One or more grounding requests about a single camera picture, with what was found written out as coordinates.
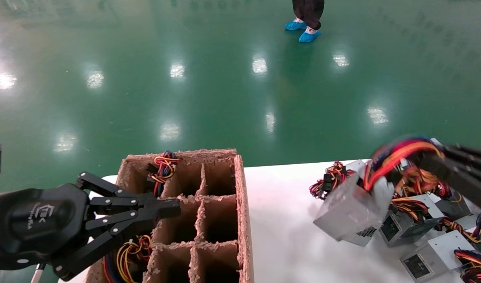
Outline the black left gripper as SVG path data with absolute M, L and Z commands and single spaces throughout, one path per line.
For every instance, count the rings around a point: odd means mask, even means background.
M 76 186 L 0 193 L 0 270 L 46 263 L 60 279 L 70 281 L 160 220 L 181 214 L 178 199 L 129 192 L 88 172 L 79 175 Z M 83 190 L 100 196 L 90 199 Z M 135 215 L 88 243 L 85 226 L 93 219 L 92 209 Z

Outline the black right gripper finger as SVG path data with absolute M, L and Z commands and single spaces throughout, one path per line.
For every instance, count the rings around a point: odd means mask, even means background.
M 416 166 L 431 173 L 475 205 L 481 206 L 481 170 L 435 154 L 422 154 L 416 161 Z
M 481 173 L 481 150 L 463 145 L 444 145 L 443 162 L 453 172 Z

